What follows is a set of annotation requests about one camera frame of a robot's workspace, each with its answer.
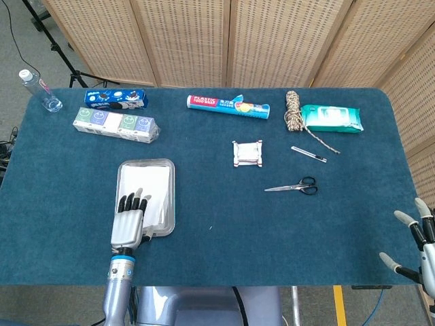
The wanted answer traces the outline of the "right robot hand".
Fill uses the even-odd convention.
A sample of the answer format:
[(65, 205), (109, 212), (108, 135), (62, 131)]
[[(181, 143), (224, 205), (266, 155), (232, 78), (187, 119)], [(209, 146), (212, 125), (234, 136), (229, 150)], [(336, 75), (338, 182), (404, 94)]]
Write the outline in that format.
[(388, 254), (379, 253), (383, 263), (396, 274), (401, 274), (422, 285), (423, 290), (434, 299), (434, 216), (427, 204), (415, 198), (423, 227), (419, 222), (402, 211), (394, 211), (394, 216), (411, 231), (421, 259), (421, 270), (414, 271), (395, 262)]

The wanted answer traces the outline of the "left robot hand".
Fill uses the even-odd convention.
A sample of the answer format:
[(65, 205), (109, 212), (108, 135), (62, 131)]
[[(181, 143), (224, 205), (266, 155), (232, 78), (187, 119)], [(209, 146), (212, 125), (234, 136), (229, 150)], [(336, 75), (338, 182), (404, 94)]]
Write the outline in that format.
[(111, 232), (111, 249), (120, 253), (122, 249), (135, 250), (143, 238), (143, 219), (150, 195), (142, 197), (143, 188), (119, 199)]

